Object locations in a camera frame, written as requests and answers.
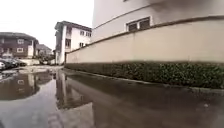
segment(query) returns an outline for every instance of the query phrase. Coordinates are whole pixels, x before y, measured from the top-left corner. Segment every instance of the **overcast sky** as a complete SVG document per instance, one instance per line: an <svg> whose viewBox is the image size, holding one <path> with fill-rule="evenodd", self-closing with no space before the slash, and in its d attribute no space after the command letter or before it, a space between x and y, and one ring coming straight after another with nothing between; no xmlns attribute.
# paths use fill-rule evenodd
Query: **overcast sky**
<svg viewBox="0 0 224 128"><path fill-rule="evenodd" d="M29 34L52 49L58 21L92 27L93 0L0 0L0 4L1 32Z"/></svg>

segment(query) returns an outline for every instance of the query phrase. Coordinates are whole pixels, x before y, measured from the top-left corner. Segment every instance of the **roof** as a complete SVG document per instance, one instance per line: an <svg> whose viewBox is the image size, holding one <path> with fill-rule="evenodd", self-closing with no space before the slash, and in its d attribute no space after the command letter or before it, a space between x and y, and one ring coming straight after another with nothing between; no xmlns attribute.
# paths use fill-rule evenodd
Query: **roof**
<svg viewBox="0 0 224 128"><path fill-rule="evenodd" d="M37 40L33 36L30 36L30 35L25 34L25 33L19 33L19 32L0 32L0 37L3 37L3 38L24 38L24 39Z"/></svg>
<svg viewBox="0 0 224 128"><path fill-rule="evenodd" d="M37 44L36 49L38 49L38 50L50 50L51 51L51 49L44 44Z"/></svg>
<svg viewBox="0 0 224 128"><path fill-rule="evenodd" d="M58 30L61 26L68 26L68 27L78 28L78 29L92 32L92 28L89 28L89 27L86 27L83 25L79 25L76 23L68 22L68 21L57 22L55 29Z"/></svg>

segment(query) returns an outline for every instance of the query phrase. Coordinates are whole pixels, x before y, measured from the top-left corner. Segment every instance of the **road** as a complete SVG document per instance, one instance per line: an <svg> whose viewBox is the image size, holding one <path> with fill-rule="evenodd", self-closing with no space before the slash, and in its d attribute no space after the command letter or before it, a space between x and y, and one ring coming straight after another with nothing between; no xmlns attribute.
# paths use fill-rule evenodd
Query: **road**
<svg viewBox="0 0 224 128"><path fill-rule="evenodd" d="M25 67L0 82L3 128L223 128L224 98Z"/></svg>

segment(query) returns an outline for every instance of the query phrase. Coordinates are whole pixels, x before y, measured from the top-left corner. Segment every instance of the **car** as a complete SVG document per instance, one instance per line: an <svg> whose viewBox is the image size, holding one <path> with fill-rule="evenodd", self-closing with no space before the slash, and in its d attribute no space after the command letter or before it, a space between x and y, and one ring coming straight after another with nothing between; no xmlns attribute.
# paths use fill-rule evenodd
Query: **car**
<svg viewBox="0 0 224 128"><path fill-rule="evenodd" d="M3 62L0 62L0 70L3 70L3 69L5 69L6 67L5 67L5 64L3 63Z"/></svg>
<svg viewBox="0 0 224 128"><path fill-rule="evenodd" d="M22 62L21 60L14 59L14 61L18 64L18 66L21 66L21 67L23 67L23 66L27 66L27 64L24 63L24 62Z"/></svg>
<svg viewBox="0 0 224 128"><path fill-rule="evenodd" d="M9 61L7 60L4 60L4 59L0 59L0 62L4 63L5 64L5 69L11 69L11 68L14 68L13 64L10 63Z"/></svg>

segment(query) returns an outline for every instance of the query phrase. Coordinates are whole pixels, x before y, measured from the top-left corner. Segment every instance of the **bush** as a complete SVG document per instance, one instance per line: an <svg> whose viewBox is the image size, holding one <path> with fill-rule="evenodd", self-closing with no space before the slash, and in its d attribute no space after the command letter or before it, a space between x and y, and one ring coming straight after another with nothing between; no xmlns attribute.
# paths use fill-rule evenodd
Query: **bush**
<svg viewBox="0 0 224 128"><path fill-rule="evenodd" d="M222 88L221 64L206 62L75 63L66 68L147 82L205 88Z"/></svg>

